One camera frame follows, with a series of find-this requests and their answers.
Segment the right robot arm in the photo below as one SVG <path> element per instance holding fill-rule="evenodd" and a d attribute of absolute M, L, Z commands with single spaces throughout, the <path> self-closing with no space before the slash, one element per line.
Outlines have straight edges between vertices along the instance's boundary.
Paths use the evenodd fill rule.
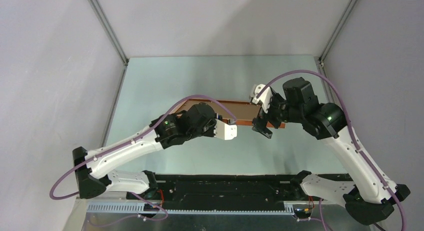
<path fill-rule="evenodd" d="M 300 124 L 304 131 L 325 144 L 341 162 L 350 181 L 334 181 L 303 170 L 291 180 L 291 195 L 297 200 L 308 196 L 321 198 L 344 207 L 362 225 L 386 220 L 397 202 L 404 201 L 410 189 L 392 181 L 360 145 L 347 125 L 342 108 L 335 103 L 321 103 L 312 84 L 302 77 L 286 81 L 284 94 L 271 87 L 253 87 L 251 103 L 259 105 L 252 120 L 253 130 L 266 138 L 273 133 L 267 125 Z"/>

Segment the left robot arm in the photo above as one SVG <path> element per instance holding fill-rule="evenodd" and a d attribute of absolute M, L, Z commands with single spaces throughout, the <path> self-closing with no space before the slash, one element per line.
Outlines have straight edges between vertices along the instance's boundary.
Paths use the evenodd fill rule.
<path fill-rule="evenodd" d="M 122 172 L 116 168 L 138 157 L 182 145 L 197 137 L 230 140 L 233 128 L 208 104 L 161 115 L 143 130 L 110 146 L 72 151 L 79 197 L 92 199 L 105 192 L 133 192 L 153 199 L 158 185 L 151 171 Z"/>

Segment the wooden picture frame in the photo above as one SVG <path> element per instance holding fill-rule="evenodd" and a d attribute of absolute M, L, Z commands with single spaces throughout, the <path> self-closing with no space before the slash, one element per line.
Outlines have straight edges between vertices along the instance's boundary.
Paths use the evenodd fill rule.
<path fill-rule="evenodd" d="M 238 126 L 252 126 L 252 120 L 257 117 L 257 114 L 261 108 L 260 105 L 255 105 L 245 101 L 218 101 L 236 117 L 236 124 Z M 225 111 L 224 108 L 213 101 L 203 98 L 191 98 L 186 100 L 174 108 L 171 113 L 173 114 L 181 111 L 187 111 L 191 106 L 199 103 L 206 103 L 211 106 L 216 113 L 222 116 L 223 121 L 226 123 L 229 123 L 229 119 L 232 119 L 232 116 L 227 111 Z"/>

